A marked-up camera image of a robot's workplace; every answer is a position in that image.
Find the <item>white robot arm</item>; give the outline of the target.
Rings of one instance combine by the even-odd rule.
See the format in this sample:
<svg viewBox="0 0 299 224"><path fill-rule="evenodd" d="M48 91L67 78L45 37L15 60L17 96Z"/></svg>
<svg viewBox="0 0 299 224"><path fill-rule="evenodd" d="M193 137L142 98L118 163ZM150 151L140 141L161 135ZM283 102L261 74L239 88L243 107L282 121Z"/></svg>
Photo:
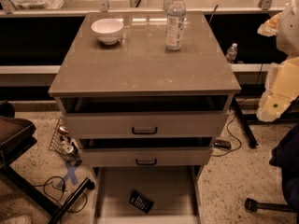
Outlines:
<svg viewBox="0 0 299 224"><path fill-rule="evenodd" d="M281 64L270 65L256 112L258 120L272 122L299 96L299 0L291 0L282 12L262 24L258 33L274 35L278 50L287 55Z"/></svg>

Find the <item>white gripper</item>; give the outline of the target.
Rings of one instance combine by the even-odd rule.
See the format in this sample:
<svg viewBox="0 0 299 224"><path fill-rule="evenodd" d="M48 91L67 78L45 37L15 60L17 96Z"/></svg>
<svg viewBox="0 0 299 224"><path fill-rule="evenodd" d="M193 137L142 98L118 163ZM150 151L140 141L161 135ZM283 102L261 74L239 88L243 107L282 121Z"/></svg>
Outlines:
<svg viewBox="0 0 299 224"><path fill-rule="evenodd" d="M299 96L299 57L285 60L278 68L272 93L263 93L256 117L263 122L273 122L289 108Z"/></svg>

